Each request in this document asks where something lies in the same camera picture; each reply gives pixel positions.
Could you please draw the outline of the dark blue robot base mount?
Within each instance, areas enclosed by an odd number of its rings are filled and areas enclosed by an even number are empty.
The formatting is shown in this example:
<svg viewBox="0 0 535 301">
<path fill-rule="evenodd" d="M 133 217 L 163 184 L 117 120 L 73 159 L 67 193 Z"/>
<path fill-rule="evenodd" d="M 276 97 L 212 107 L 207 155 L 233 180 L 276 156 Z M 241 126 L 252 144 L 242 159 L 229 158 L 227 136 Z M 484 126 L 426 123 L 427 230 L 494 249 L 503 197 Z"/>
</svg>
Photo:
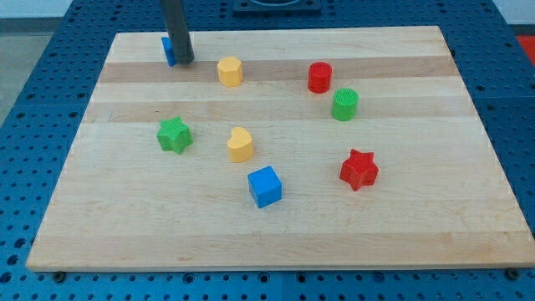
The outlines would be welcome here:
<svg viewBox="0 0 535 301">
<path fill-rule="evenodd" d="M 234 15 L 253 13 L 320 13 L 322 0 L 231 0 Z"/>
</svg>

